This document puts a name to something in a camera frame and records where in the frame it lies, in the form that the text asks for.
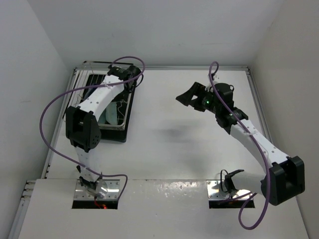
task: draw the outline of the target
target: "gray wall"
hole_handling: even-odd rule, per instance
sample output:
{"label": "gray wall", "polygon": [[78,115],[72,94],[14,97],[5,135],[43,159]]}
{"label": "gray wall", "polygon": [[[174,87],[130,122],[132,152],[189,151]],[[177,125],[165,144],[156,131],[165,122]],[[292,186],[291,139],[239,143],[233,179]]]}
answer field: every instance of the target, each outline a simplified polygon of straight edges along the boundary
{"label": "gray wall", "polygon": [[283,0],[28,0],[68,67],[250,64]]}
{"label": "gray wall", "polygon": [[275,144],[305,161],[298,202],[310,237],[319,238],[319,1],[285,1],[252,70]]}
{"label": "gray wall", "polygon": [[[26,0],[0,7],[0,239],[7,238],[27,179],[41,176],[47,147],[38,122],[45,105],[66,88],[66,71]],[[59,104],[45,120],[51,138]]]}

